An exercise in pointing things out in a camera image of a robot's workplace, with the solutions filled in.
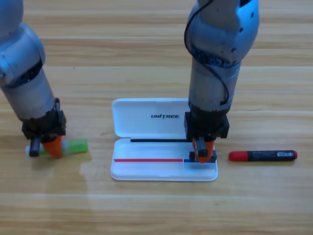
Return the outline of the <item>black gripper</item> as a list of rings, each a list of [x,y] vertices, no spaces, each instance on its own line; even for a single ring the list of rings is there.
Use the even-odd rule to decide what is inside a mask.
[[[22,132],[30,140],[30,157],[40,155],[40,146],[50,156],[62,156],[62,136],[66,134],[66,117],[60,108],[60,100],[54,99],[52,110],[40,118],[22,119]]]
[[[216,138],[227,138],[229,108],[221,111],[205,111],[189,103],[189,112],[185,112],[184,128],[188,140],[192,141],[194,150],[191,162],[201,164],[214,162],[214,141]]]

